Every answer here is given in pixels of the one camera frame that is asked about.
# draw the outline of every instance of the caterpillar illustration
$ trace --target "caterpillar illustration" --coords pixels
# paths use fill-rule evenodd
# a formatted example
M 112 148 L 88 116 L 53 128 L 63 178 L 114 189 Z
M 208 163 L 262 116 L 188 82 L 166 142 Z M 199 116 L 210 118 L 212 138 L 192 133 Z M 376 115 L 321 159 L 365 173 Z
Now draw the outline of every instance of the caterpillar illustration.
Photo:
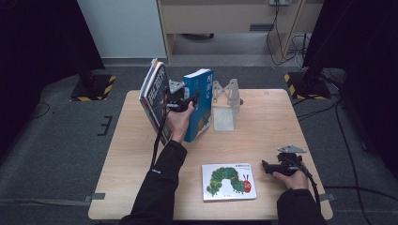
M 241 181 L 239 180 L 238 172 L 234 168 L 221 167 L 211 175 L 210 185 L 207 186 L 207 191 L 211 196 L 216 195 L 222 187 L 222 180 L 229 179 L 231 181 L 231 186 L 236 193 L 249 193 L 252 189 L 252 185 L 248 180 L 249 175 L 247 175 L 247 177 L 243 175 L 243 177 L 245 180 Z

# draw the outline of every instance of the white wall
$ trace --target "white wall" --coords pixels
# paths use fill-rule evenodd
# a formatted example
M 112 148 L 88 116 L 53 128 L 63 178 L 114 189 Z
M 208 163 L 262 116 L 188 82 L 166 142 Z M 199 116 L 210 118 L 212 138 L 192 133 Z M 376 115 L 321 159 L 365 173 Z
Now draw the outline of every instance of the white wall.
M 78 0 L 102 58 L 166 58 L 157 0 Z

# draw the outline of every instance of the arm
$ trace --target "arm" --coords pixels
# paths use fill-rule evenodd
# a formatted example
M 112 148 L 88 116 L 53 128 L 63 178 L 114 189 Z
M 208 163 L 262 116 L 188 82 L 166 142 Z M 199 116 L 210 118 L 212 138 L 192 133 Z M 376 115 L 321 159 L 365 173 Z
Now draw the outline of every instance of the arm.
M 308 189 L 304 172 L 296 171 L 291 176 L 274 172 L 273 175 L 288 188 L 277 202 L 279 224 L 327 224 Z
M 187 150 L 181 145 L 193 111 L 192 103 L 185 112 L 169 112 L 167 123 L 173 131 L 171 140 L 161 151 L 156 164 L 148 171 L 138 191 L 131 213 L 119 224 L 172 224 L 178 173 Z

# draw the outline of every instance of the wooden table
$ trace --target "wooden table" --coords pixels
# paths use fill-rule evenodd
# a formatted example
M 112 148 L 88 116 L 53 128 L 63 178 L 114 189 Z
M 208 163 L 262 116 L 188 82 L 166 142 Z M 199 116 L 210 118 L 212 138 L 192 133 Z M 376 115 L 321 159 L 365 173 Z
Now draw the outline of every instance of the wooden table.
M 235 131 L 217 132 L 210 127 L 194 142 L 183 143 L 188 155 L 179 174 L 175 219 L 277 219 L 276 202 L 286 188 L 264 172 L 261 159 L 276 164 L 278 147 L 293 144 L 308 151 L 308 146 L 284 90 L 243 89 L 239 93 L 244 103 Z M 128 92 L 96 189 L 96 194 L 105 196 L 92 201 L 90 218 L 121 219 L 130 213 L 149 169 L 154 141 L 155 131 L 138 100 L 138 91 Z M 311 153 L 302 157 L 319 194 L 325 193 Z M 257 199 L 203 202 L 201 165 L 239 162 L 252 165 Z M 324 217 L 330 219 L 329 202 L 321 202 L 321 207 Z

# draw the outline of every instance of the yellow and black tape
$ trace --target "yellow and black tape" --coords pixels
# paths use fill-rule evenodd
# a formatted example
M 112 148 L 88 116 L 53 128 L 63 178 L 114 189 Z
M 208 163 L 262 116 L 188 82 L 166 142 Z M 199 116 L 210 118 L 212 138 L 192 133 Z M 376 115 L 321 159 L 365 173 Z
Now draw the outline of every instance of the yellow and black tape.
M 70 97 L 71 101 L 91 101 L 91 100 L 104 100 L 108 97 L 109 93 L 112 90 L 114 85 L 116 76 L 109 76 L 109 80 L 106 81 L 106 84 L 102 84 L 101 90 L 98 91 L 98 94 L 90 96 L 87 94 L 82 94 L 74 97 Z
M 290 78 L 289 74 L 284 75 L 284 80 L 286 81 L 287 87 L 289 88 L 290 95 L 292 96 L 292 99 L 328 99 L 329 95 L 323 96 L 323 95 L 302 95 L 297 92 L 297 88 L 292 82 L 292 79 Z

